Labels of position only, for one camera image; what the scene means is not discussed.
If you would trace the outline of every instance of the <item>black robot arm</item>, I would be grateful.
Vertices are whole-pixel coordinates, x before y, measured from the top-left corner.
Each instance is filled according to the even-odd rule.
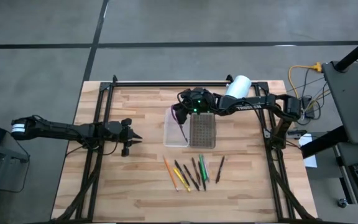
[[[187,89],[178,94],[179,103],[173,105],[179,124],[186,121],[188,114],[214,113],[227,116],[236,111],[266,109],[280,118],[277,127],[270,132],[269,144],[278,149],[285,148],[288,128],[301,115],[300,100],[290,95],[255,96],[237,99],[233,96],[221,96],[204,88]],[[283,108],[277,104],[283,101]]]
[[[124,144],[121,156],[129,155],[129,146],[141,139],[131,128],[132,120],[127,118],[121,122],[110,121],[91,124],[65,124],[47,121],[40,116],[33,115],[12,121],[11,135],[16,140],[30,140],[37,137],[66,139],[78,141],[83,147],[97,149],[100,141],[121,142]]]

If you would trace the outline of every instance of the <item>wooden tabletop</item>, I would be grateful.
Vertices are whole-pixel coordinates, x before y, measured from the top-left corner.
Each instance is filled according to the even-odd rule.
[[[93,121],[100,82],[85,82],[78,103],[75,124]],[[270,92],[285,93],[283,81],[268,81]],[[177,103],[177,93],[186,87],[115,88],[110,120],[132,119],[132,128],[143,143],[130,148],[128,157],[117,151],[103,157],[94,222],[273,222],[276,220],[272,187],[260,123],[253,111],[216,116],[214,149],[177,148],[163,145],[165,110]],[[224,87],[209,91],[224,94]],[[106,143],[105,153],[115,143]],[[71,142],[68,150],[78,147]],[[313,196],[299,149],[283,151],[290,188],[307,211],[316,217]],[[195,176],[191,158],[204,154],[211,183],[189,193],[177,179],[180,191],[172,184],[164,155],[171,166],[176,159],[186,164]],[[226,156],[221,179],[215,178],[222,156]],[[52,218],[58,217],[74,199],[81,185],[86,151],[70,154],[63,167]],[[280,194],[286,211],[283,193]],[[84,210],[87,211],[87,200]]]

